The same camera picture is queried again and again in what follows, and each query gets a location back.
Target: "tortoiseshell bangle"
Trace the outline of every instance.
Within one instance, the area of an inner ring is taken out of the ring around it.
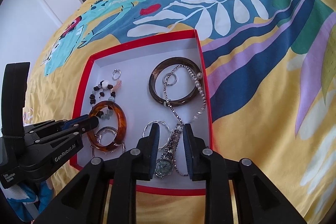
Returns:
[[[201,70],[199,67],[190,59],[184,58],[184,57],[172,57],[168,58],[164,61],[162,61],[159,65],[156,66],[156,68],[153,70],[150,78],[149,78],[149,92],[151,96],[154,98],[155,101],[162,105],[166,105],[166,100],[159,97],[155,91],[155,82],[159,74],[167,67],[171,65],[185,65],[191,68],[191,70],[195,73],[195,75],[202,74]],[[198,89],[195,87],[187,96],[178,99],[178,100],[173,100],[169,101],[171,106],[182,106],[188,102],[190,102],[193,98],[196,97],[198,94]]]
[[[98,141],[97,138],[95,137],[95,134],[93,132],[93,130],[89,131],[87,133],[87,136],[91,142],[91,144],[93,145],[93,147],[99,149],[100,151],[103,152],[108,152],[108,151],[112,151],[114,149],[116,149],[118,146],[122,145],[123,140],[125,138],[126,135],[126,128],[127,128],[127,122],[126,122],[126,117],[125,114],[123,112],[123,110],[121,109],[121,107],[119,105],[117,105],[115,102],[111,102],[111,101],[101,101],[98,104],[96,104],[92,110],[89,113],[89,116],[96,116],[98,114],[98,112],[100,110],[102,110],[105,107],[110,107],[111,109],[114,110],[114,112],[117,115],[117,119],[118,119],[118,132],[117,135],[114,139],[114,141],[108,145],[101,145]]]

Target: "purple stripe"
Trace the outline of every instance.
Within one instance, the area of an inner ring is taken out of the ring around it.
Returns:
[[[228,63],[220,65],[216,68],[211,74],[208,75],[208,83],[209,83],[209,95],[210,98],[215,94],[216,90],[218,89],[219,85],[235,70],[238,70],[242,66],[246,65],[251,58],[262,51],[264,51],[269,45],[273,43],[278,36],[286,30],[293,22],[296,14],[300,10],[303,2],[305,0],[300,0],[299,4],[297,5],[291,20],[286,22],[285,24],[281,25],[280,28],[273,34],[271,37],[266,39],[264,42],[261,43],[253,43],[249,45],[245,50],[242,52],[237,53]]]
[[[212,51],[214,49],[217,49],[217,48],[225,45],[234,36],[236,36],[238,33],[242,32],[242,31],[244,31],[248,28],[262,27],[262,26],[266,26],[266,25],[270,24],[278,13],[281,13],[281,12],[284,12],[284,11],[288,10],[290,8],[292,2],[293,2],[293,0],[291,0],[290,4],[288,5],[288,7],[286,9],[276,11],[274,13],[273,17],[271,18],[272,20],[269,20],[269,21],[264,22],[264,23],[250,23],[250,24],[246,24],[244,26],[241,26],[240,28],[236,29],[232,34],[228,35],[227,37],[218,38],[218,39],[212,40],[208,44],[205,44],[204,46],[202,46],[202,52]]]
[[[300,104],[295,122],[295,136],[321,89],[321,73],[324,53],[332,28],[336,24],[336,12],[333,12],[322,24],[319,33],[303,61],[300,74]]]

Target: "watch face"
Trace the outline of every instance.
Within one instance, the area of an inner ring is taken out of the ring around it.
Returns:
[[[166,159],[158,159],[156,162],[156,171],[162,175],[169,175],[173,170],[171,161]]]

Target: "bed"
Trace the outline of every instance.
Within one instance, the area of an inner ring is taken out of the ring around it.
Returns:
[[[214,149],[247,157],[308,223],[336,199],[336,0],[87,0],[55,32],[28,83],[25,124],[70,119],[96,52],[196,29]],[[59,192],[77,170],[52,177]],[[203,223],[204,196],[137,194],[138,223]]]

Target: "silver chain necklace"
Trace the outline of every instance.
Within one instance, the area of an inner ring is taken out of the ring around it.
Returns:
[[[190,123],[192,123],[193,121],[195,121],[196,119],[198,119],[198,117],[204,112],[204,110],[205,110],[205,106],[206,106],[206,99],[205,99],[205,94],[204,94],[204,92],[203,92],[201,83],[199,82],[199,79],[202,78],[202,73],[198,73],[197,75],[195,75],[195,74],[192,72],[192,70],[191,70],[188,66],[185,66],[185,65],[178,65],[178,66],[176,66],[170,73],[168,73],[168,74],[165,75],[165,77],[164,77],[165,82],[164,82],[164,86],[163,86],[163,93],[164,93],[164,95],[165,95],[165,100],[166,100],[166,104],[165,104],[165,105],[166,105],[167,107],[170,108],[170,110],[173,112],[173,114],[175,115],[175,117],[179,120],[179,123],[178,123],[177,125],[180,124],[180,125],[182,125],[182,127],[183,127],[184,122],[182,121],[182,119],[180,118],[180,116],[176,113],[176,111],[174,110],[174,108],[172,107],[172,105],[169,103],[169,99],[168,99],[168,96],[167,96],[167,86],[168,86],[169,77],[170,77],[171,75],[173,75],[173,74],[174,74],[174,71],[176,71],[178,68],[185,68],[185,69],[188,71],[188,73],[189,73],[191,79],[194,81],[195,86],[197,87],[197,89],[198,89],[198,91],[199,91],[199,94],[201,95],[201,97],[202,97],[202,99],[203,99],[203,105],[202,105],[200,111],[197,112],[196,115],[194,115],[194,117],[193,117],[193,119],[190,121]],[[176,166],[176,159],[175,159],[175,157],[174,157],[174,159],[173,159],[173,163],[174,163],[174,168],[175,168],[175,170],[177,171],[177,173],[178,173],[179,175],[181,175],[181,176],[187,176],[187,175],[188,175],[188,174],[183,174],[183,173],[181,173],[181,172],[178,170],[178,168],[177,168],[177,166]]]

